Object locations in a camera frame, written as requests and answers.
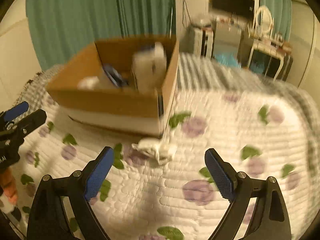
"black flat screen tv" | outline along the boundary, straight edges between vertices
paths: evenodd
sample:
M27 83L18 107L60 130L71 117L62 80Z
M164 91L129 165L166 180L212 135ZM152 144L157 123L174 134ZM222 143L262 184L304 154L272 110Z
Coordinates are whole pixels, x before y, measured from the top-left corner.
M250 21L254 17L254 0L212 0L212 7Z

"quilted bedspread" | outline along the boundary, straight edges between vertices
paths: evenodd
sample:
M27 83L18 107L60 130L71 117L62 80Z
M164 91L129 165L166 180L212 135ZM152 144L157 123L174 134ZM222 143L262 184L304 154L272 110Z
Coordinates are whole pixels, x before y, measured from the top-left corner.
M30 111L44 109L48 118L26 137L21 160L12 166L22 233L41 178L69 176L105 146L114 148L117 159L90 204L111 239L207 240L229 205L204 164L204 152L212 147L236 171L252 178L276 177L293 239L304 233L319 210L319 115L309 95L186 54L179 64L180 89L163 136L178 150L165 166L133 150L137 138L70 120L41 90L59 67L27 86L19 101L27 100ZM254 201L235 239L244 235ZM64 203L70 228L82 238L67 198Z

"screw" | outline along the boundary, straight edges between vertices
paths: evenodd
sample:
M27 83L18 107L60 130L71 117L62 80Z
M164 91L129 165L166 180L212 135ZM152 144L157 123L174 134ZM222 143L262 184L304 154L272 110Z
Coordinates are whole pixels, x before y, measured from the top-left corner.
M72 174L74 177L79 177L81 175L81 171L75 171Z
M245 174L243 171L240 171L238 172L238 176L239 178L244 179L247 176L247 174Z
M43 181L48 181L49 179L50 179L49 175L44 175L42 178Z
M272 183L276 183L276 178L275 177L269 177L269 180L272 182Z

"curtain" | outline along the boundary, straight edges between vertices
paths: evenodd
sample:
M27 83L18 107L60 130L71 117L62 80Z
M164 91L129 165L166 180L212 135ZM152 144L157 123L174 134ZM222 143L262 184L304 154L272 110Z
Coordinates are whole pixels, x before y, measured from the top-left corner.
M169 34L170 30L175 34L174 1L26 0L30 34L42 70L63 64L98 39Z
M260 5L267 6L274 18L273 34L280 32L288 40L292 19L291 0L260 0Z

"open box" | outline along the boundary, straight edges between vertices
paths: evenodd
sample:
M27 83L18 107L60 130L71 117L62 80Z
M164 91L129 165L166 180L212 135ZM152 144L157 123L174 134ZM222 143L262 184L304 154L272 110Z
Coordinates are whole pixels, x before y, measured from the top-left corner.
M167 56L167 74L161 89L140 94L135 90L79 90L87 76L98 76L103 64L128 74L132 56L141 47L161 42ZM75 121L159 137L169 119L177 83L179 42L168 36L135 36L100 40L89 44L70 59L48 83L51 97Z

